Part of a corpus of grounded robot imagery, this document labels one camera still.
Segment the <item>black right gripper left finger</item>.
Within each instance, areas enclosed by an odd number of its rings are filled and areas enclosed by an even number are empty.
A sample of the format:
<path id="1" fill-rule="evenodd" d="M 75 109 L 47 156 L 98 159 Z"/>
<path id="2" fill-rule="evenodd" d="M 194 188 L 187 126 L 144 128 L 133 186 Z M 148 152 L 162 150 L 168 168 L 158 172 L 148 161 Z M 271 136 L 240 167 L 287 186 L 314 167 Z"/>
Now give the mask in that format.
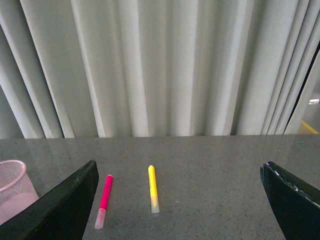
<path id="1" fill-rule="evenodd" d="M 81 240 L 98 186 L 90 160 L 25 210 L 0 226 L 2 240 Z"/>

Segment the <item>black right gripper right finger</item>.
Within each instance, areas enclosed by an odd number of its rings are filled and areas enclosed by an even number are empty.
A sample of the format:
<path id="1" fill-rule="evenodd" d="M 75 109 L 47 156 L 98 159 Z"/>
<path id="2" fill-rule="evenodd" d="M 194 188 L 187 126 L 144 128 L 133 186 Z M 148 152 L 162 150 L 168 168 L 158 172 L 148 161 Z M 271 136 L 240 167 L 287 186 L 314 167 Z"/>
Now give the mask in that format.
<path id="1" fill-rule="evenodd" d="M 320 191 L 272 161 L 260 168 L 260 179 L 285 239 L 318 240 Z"/>

